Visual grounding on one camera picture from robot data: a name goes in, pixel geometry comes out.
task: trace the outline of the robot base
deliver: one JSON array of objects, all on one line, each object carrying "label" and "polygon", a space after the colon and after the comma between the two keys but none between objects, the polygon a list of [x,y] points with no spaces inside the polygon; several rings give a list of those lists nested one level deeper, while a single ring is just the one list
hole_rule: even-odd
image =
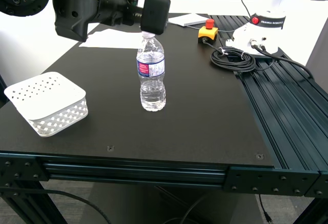
[{"label": "robot base", "polygon": [[263,28],[247,23],[235,30],[233,39],[226,41],[225,45],[240,49],[253,55],[262,55],[251,46],[252,41],[256,41],[257,45],[265,46],[270,54],[278,51],[278,37],[281,28]]}]

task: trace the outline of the connector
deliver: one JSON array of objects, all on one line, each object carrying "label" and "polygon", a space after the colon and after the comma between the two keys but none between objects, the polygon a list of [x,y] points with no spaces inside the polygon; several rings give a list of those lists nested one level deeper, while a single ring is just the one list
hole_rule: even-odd
[{"label": "connector", "polygon": [[269,214],[266,211],[264,211],[263,213],[264,213],[264,216],[265,216],[266,221],[269,224],[273,224],[273,220],[271,219],[271,217],[269,216]]},{"label": "connector", "polygon": [[254,46],[257,46],[257,45],[258,45],[257,41],[254,40],[254,39],[252,39],[252,40],[250,41],[250,44],[251,44],[251,47],[252,47],[253,49],[254,49]]}]

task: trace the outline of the black tabletop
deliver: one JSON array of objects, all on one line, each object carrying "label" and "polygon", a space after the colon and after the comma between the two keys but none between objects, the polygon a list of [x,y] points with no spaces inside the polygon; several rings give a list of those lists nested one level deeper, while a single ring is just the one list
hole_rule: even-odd
[{"label": "black tabletop", "polygon": [[[116,29],[139,31],[137,25]],[[75,45],[46,72],[59,72],[86,91],[88,116],[42,138],[8,103],[0,110],[0,151],[271,167],[241,83],[210,64],[212,49],[197,43],[197,33],[168,25],[157,37],[165,50],[167,92],[159,112],[141,106],[136,49]]]}]

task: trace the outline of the white paper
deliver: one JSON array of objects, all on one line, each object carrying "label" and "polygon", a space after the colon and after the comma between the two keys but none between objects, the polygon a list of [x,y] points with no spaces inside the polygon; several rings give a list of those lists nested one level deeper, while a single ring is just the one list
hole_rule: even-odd
[{"label": "white paper", "polygon": [[126,33],[106,29],[89,35],[87,41],[82,43],[80,47],[138,49],[142,39],[142,33]]},{"label": "white paper", "polygon": [[185,27],[185,26],[205,23],[207,19],[208,19],[207,17],[203,17],[197,14],[188,14],[188,15],[182,15],[182,16],[170,18],[169,22]]}]

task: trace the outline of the table leg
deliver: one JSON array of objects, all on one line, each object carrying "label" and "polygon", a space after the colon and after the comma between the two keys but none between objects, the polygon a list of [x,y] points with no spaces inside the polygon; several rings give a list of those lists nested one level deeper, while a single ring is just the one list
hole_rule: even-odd
[{"label": "table leg", "polygon": [[[16,181],[15,187],[43,189],[38,181]],[[20,194],[3,192],[3,200],[26,224],[67,224],[48,194]]]},{"label": "table leg", "polygon": [[315,198],[297,218],[294,224],[326,224],[328,223],[328,199]]}]

